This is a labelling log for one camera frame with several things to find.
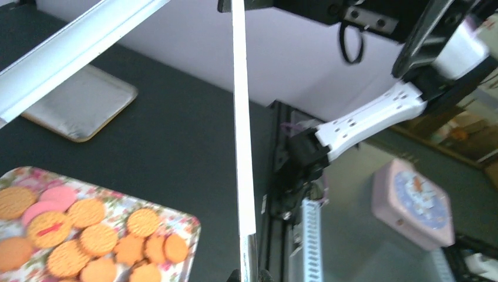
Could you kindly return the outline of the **white and metal tongs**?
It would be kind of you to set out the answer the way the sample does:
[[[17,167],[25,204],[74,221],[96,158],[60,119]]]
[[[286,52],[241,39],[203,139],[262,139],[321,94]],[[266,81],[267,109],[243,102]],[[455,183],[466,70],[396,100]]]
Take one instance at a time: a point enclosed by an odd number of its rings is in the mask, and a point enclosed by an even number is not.
[[[164,1],[100,1],[4,69],[1,125],[17,118],[164,5]],[[244,2],[232,1],[231,14],[240,277],[258,281]]]

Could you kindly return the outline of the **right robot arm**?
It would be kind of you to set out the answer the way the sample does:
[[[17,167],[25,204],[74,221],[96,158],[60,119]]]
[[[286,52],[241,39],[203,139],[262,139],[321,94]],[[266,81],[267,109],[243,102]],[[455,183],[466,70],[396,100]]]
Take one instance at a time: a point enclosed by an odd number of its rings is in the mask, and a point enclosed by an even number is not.
[[[318,126],[281,123],[271,208],[287,222],[297,219],[314,181],[343,152],[392,125],[457,104],[497,66],[468,23],[482,23],[494,14],[496,1],[275,1],[274,6],[338,24],[342,57],[350,65],[361,62],[365,41],[359,41],[357,56],[350,58],[348,27],[358,35],[371,32],[403,46],[391,70],[396,83],[378,98]]]

